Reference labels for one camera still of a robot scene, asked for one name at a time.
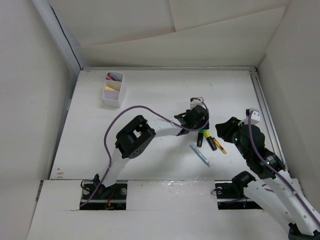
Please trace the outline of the blue clear pen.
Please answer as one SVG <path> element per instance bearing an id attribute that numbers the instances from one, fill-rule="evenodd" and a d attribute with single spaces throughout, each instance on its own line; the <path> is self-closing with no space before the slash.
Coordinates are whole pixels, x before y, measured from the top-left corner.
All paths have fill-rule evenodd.
<path id="1" fill-rule="evenodd" d="M 121 81 L 122 81 L 122 78 L 119 77 L 119 76 L 117 76 L 116 74 L 110 73 L 110 76 L 111 76 L 112 78 L 114 78 L 114 79 L 115 79 L 116 81 L 118 81 L 118 82 L 121 82 Z"/>

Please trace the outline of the red gel pen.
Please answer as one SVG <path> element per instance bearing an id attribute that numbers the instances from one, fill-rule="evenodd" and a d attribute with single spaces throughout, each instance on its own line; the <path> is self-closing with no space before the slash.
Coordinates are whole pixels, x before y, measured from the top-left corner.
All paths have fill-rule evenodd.
<path id="1" fill-rule="evenodd" d="M 111 74 L 111 73 L 109 73 L 109 72 L 107 73 L 106 78 L 107 78 L 108 80 L 111 80 L 111 81 L 116 81 L 116 82 L 119 81 L 113 74 Z"/>

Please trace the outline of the black marker green cap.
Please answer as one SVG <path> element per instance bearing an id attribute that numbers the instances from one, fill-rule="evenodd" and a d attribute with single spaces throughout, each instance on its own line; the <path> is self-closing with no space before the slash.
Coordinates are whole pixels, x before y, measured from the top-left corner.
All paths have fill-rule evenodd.
<path id="1" fill-rule="evenodd" d="M 196 146 L 198 148 L 201 148 L 202 145 L 203 145 L 203 138 L 204 138 L 204 131 L 203 130 L 200 130 L 198 131 L 198 134 L 197 134 L 197 143 L 196 143 Z"/>

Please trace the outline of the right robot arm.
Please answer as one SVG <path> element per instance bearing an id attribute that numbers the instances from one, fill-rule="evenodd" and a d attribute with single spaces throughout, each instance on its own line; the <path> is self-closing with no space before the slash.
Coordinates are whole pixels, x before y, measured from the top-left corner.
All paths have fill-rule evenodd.
<path id="1" fill-rule="evenodd" d="M 318 240 L 320 214 L 302 195 L 287 173 L 284 163 L 266 148 L 265 135 L 250 118 L 242 122 L 231 117 L 216 124 L 217 136 L 235 145 L 253 172 L 242 171 L 232 178 L 231 191 L 247 197 L 267 212 L 290 240 Z"/>

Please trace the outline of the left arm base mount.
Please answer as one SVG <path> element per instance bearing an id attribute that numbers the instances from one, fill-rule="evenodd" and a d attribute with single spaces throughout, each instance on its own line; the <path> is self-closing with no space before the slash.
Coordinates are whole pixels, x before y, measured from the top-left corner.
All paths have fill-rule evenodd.
<path id="1" fill-rule="evenodd" d="M 95 190 L 91 180 L 82 180 L 80 210 L 88 211 L 124 211 L 127 205 L 128 182 L 117 181 L 114 185 L 107 187 L 102 194 L 97 191 L 91 200 L 84 204 Z"/>

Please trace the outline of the black marker yellow cap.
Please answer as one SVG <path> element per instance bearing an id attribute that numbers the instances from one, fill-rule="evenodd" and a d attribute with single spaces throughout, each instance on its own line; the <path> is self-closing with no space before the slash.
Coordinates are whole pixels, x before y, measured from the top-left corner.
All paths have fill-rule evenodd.
<path id="1" fill-rule="evenodd" d="M 210 146 L 212 151 L 216 151 L 217 150 L 217 146 L 214 142 L 214 138 L 211 136 L 210 132 L 208 130 L 203 132 L 204 137 L 208 143 L 208 145 Z"/>

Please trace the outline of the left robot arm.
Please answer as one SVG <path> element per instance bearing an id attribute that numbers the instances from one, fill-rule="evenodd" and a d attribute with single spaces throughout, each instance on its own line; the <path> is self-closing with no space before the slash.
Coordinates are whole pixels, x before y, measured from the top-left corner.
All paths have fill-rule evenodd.
<path id="1" fill-rule="evenodd" d="M 137 115 L 116 134 L 115 149 L 110 152 L 107 146 L 107 136 L 112 126 L 124 113 L 138 108 L 145 109 L 160 119 L 148 121 L 142 115 Z M 204 102 L 201 102 L 175 115 L 174 119 L 178 120 L 178 123 L 143 105 L 134 105 L 119 113 L 105 132 L 103 143 L 109 161 L 105 170 L 93 177 L 94 190 L 91 196 L 107 198 L 111 194 L 111 187 L 116 183 L 128 161 L 139 157 L 154 138 L 178 137 L 205 129 L 209 124 L 209 109 Z"/>

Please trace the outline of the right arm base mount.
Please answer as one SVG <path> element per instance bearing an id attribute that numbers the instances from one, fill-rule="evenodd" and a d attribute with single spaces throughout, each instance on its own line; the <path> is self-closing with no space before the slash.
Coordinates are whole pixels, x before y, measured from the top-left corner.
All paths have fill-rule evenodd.
<path id="1" fill-rule="evenodd" d="M 245 197 L 231 180 L 215 181 L 211 195 L 216 197 L 219 210 L 261 210 L 253 200 Z"/>

